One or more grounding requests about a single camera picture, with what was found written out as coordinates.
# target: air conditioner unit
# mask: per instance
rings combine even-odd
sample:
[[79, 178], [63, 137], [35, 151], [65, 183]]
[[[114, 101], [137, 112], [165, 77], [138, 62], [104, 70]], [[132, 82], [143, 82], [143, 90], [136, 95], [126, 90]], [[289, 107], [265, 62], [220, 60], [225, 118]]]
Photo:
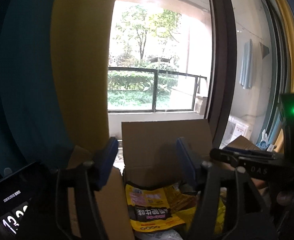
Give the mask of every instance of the air conditioner unit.
[[244, 136], [248, 140], [250, 139], [252, 132], [252, 125], [238, 117], [230, 115], [228, 117], [228, 123], [226, 126], [226, 130], [224, 136], [222, 138], [220, 148], [225, 147], [234, 139], [239, 137], [240, 135]]

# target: green shrub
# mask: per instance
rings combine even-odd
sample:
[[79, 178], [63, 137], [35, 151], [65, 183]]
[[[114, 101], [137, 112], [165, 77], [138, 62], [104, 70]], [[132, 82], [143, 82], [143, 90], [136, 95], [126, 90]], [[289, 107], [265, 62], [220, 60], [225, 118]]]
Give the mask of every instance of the green shrub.
[[[157, 94], [157, 107], [164, 107], [169, 104], [170, 93]], [[140, 106], [152, 107], [152, 90], [150, 91], [108, 91], [108, 105], [109, 106], [131, 106], [136, 109]]]
[[[108, 90], [136, 90], [144, 91], [146, 87], [152, 88], [154, 73], [136, 71], [108, 71]], [[167, 84], [171, 89], [178, 84], [178, 75], [158, 74], [158, 84]]]

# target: light blue towel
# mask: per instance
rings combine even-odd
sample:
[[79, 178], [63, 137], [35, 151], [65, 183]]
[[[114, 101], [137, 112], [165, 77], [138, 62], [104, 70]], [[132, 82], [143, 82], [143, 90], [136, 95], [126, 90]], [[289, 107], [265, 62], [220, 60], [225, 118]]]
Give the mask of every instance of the light blue towel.
[[240, 71], [240, 85], [243, 89], [252, 88], [252, 68], [253, 68], [253, 46], [252, 39], [247, 41], [244, 46], [241, 71]]

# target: white wall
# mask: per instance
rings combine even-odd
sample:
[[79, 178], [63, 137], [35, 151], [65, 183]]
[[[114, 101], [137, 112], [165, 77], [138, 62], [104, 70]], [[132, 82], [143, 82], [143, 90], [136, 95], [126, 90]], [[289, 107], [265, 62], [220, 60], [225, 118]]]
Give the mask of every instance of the white wall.
[[108, 119], [110, 136], [121, 139], [122, 122], [194, 120], [203, 119], [203, 115], [196, 112], [122, 113], [108, 114]]
[[[234, 98], [230, 115], [252, 125], [250, 140], [256, 143], [269, 103], [272, 77], [272, 48], [268, 22], [261, 0], [231, 0], [234, 7], [237, 32], [237, 72]], [[253, 42], [252, 89], [239, 84], [244, 44]], [[260, 42], [269, 48], [269, 55], [262, 59]]]

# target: teal curtain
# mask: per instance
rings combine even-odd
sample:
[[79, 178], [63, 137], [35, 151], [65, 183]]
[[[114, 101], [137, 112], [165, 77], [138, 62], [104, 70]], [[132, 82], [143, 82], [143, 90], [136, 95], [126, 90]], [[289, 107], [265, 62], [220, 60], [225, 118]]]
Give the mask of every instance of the teal curtain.
[[66, 167], [74, 147], [52, 77], [53, 2], [0, 0], [0, 178], [38, 160]]

